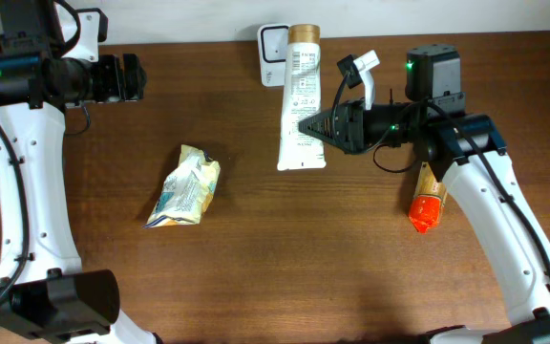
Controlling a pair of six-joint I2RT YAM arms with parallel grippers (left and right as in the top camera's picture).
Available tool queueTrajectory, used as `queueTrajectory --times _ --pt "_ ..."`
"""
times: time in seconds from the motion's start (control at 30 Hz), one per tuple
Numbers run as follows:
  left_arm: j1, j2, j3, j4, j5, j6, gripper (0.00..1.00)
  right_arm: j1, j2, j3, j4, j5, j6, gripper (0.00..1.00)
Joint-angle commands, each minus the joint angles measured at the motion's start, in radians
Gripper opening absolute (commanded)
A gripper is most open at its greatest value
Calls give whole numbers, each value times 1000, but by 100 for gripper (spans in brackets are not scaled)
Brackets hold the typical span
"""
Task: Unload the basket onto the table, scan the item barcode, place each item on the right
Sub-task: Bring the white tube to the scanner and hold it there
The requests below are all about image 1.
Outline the white tube gold cap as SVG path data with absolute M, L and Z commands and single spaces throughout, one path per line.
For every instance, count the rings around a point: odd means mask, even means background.
M 277 169 L 326 166 L 324 144 L 299 129 L 321 110 L 320 27 L 297 24 L 288 29 L 281 134 Z

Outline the orange spaghetti packet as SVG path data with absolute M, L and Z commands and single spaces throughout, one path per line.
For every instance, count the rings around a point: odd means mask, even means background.
M 447 195 L 444 183 L 439 182 L 429 164 L 423 162 L 408 212 L 408 218 L 418 233 L 426 234 L 439 225 Z

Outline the cream snack bag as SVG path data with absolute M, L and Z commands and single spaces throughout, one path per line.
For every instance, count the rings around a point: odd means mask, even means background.
M 210 206 L 221 173 L 205 151 L 183 144 L 177 168 L 164 180 L 144 228 L 197 225 Z

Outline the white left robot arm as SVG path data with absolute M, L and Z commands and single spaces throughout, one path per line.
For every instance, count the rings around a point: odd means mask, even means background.
M 134 54 L 101 54 L 108 18 L 64 1 L 2 1 L 0 327 L 51 343 L 155 343 L 124 313 L 114 274 L 84 271 L 63 168 L 66 113 L 138 101 Z

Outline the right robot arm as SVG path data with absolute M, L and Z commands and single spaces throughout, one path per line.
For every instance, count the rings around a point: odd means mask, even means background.
M 447 44 L 410 49 L 406 100 L 378 104 L 375 53 L 350 55 L 339 70 L 344 87 L 363 85 L 358 100 L 335 99 L 303 119 L 299 130 L 350 155 L 409 143 L 470 222 L 495 273 L 509 327 L 443 327 L 417 343 L 550 343 L 550 242 L 526 202 L 507 145 L 493 121 L 466 111 L 458 51 Z

